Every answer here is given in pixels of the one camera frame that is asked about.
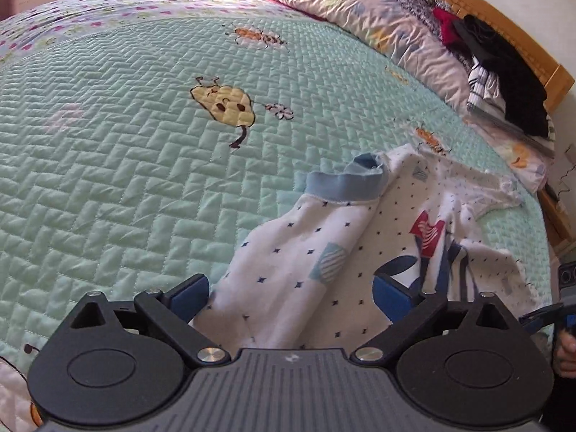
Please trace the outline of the person's right hand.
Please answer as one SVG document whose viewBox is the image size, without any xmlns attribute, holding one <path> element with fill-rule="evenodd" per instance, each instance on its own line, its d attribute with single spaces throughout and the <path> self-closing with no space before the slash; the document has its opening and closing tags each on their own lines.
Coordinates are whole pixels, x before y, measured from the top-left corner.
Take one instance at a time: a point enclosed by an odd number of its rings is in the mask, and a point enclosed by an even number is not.
<svg viewBox="0 0 576 432">
<path fill-rule="evenodd" d="M 554 370 L 564 378 L 576 377 L 576 338 L 566 330 L 557 333 L 554 347 Z"/>
</svg>

